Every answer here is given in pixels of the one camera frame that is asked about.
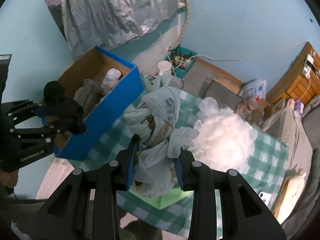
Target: plastic bottle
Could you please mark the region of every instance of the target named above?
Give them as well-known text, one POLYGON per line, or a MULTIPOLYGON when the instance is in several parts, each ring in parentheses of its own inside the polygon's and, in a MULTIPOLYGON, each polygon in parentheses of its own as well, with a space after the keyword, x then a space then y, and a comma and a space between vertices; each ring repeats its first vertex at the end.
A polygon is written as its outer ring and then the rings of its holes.
POLYGON ((258 102, 260 101, 259 96, 254 96, 250 98, 247 103, 243 104, 239 110, 239 116, 245 118, 248 114, 250 114, 254 109, 258 107, 258 102))

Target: blue gripper pad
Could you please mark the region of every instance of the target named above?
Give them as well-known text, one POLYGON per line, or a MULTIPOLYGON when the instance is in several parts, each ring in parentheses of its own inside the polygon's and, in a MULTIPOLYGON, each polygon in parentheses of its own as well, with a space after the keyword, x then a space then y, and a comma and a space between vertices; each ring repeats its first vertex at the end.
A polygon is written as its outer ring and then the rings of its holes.
POLYGON ((139 150, 139 141, 136 141, 133 147, 133 151, 131 153, 131 159, 128 165, 128 173, 127 173, 127 182, 125 187, 127 190, 130 189, 131 185, 133 184, 134 178, 134 154, 139 150))
POLYGON ((173 163, 174 163, 174 167, 176 169, 178 185, 183 190, 184 180, 183 180, 183 170, 182 170, 182 163, 181 163, 180 157, 174 158, 173 163))

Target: silver curtain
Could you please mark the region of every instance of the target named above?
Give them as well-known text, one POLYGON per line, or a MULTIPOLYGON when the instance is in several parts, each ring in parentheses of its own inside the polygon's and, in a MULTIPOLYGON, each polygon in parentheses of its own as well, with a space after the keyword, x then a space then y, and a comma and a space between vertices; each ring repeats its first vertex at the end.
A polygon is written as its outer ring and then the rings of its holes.
POLYGON ((95 45, 112 49, 156 29, 184 0, 61 0, 66 40, 77 60, 95 45))

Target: wooden floor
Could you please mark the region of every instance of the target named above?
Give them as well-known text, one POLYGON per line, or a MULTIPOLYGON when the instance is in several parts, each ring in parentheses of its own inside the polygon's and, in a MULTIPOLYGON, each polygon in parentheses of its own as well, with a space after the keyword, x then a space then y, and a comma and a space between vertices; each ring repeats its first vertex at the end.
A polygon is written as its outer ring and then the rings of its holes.
MULTIPOLYGON (((197 60, 193 67, 190 69, 184 79, 184 88, 186 92, 202 97, 212 80, 217 81, 234 93, 238 93, 241 81, 219 68, 204 63, 202 60, 197 60)), ((66 159, 55 158, 49 168, 42 185, 36 196, 37 199, 47 199, 56 190, 60 183, 73 171, 73 166, 66 159)), ((131 214, 127 214, 120 223, 123 228, 128 223, 137 218, 131 214)), ((185 239, 181 236, 173 235, 163 231, 164 240, 182 240, 185 239)))

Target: green checkered tablecloth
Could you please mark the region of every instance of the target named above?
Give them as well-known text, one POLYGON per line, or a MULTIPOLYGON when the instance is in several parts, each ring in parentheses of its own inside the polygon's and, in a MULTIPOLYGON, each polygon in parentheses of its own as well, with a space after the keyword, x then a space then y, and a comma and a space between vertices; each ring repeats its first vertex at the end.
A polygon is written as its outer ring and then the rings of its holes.
MULTIPOLYGON (((138 105, 141 96, 144 94, 146 92, 143 92, 132 103, 134 107, 138 105)), ((180 98, 181 105, 176 128, 193 127, 197 120, 196 114, 199 111, 198 106, 202 99, 182 90, 180 91, 180 98)), ((70 160, 70 163, 75 168, 82 168, 84 171, 97 169, 106 162, 115 159, 119 151, 126 149, 131 137, 132 134, 123 115, 121 115, 82 162, 70 160)), ((261 130, 258 130, 258 137, 254 144, 254 154, 249 157, 241 173, 257 193, 264 191, 272 194, 268 205, 271 208, 289 165, 287 146, 261 130)), ((189 234, 193 202, 192 193, 162 210, 151 206, 128 191, 119 191, 117 201, 118 205, 124 210, 157 228, 184 237, 189 234)), ((220 239, 222 238, 222 220, 218 190, 216 190, 216 203, 217 239, 220 239)))

